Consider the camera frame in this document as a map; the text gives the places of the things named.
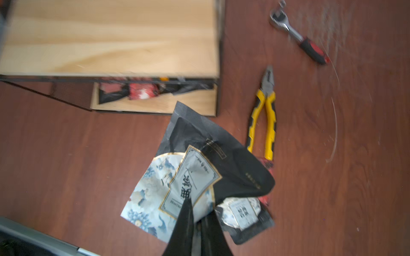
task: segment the red snack bag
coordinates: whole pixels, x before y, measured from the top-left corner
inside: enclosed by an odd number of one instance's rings
[[[149,77],[136,77],[134,80],[151,81]],[[145,100],[158,96],[159,90],[155,84],[130,84],[130,100]]]

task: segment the wrench head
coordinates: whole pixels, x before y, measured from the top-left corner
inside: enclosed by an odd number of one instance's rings
[[[276,28],[289,31],[289,20],[282,10],[282,5],[277,10],[272,10],[269,22]]]
[[[286,2],[285,2],[285,0],[280,0],[279,1],[279,6],[283,9],[283,8],[285,8],[286,7]]]

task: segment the pliers handle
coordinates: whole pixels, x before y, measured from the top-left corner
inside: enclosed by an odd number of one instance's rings
[[[275,99],[276,94],[272,92],[265,96],[261,89],[256,93],[255,107],[253,108],[251,117],[248,123],[248,138],[246,140],[246,148],[252,153],[253,144],[255,142],[255,130],[256,122],[262,111],[263,105],[266,107],[266,115],[268,118],[268,127],[266,132],[266,142],[265,142],[265,158],[268,160],[273,160],[273,148],[275,145],[276,137],[276,110],[275,110]]]

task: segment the ratchet wrench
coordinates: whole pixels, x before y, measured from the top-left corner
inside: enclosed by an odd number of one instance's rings
[[[279,8],[273,10],[270,15],[269,22],[280,30],[287,31],[289,35],[295,39],[300,48],[302,48],[314,61],[319,64],[325,65],[330,61],[330,58],[309,38],[301,36],[294,28],[289,24],[289,19],[283,12],[286,2],[280,1]]]

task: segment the pliers jaw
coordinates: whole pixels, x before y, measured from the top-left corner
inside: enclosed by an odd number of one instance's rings
[[[273,68],[272,66],[268,66],[266,68],[265,74],[262,79],[261,83],[261,91],[265,95],[265,97],[268,97],[272,92],[273,92],[273,87],[275,86],[275,83],[273,81]]]

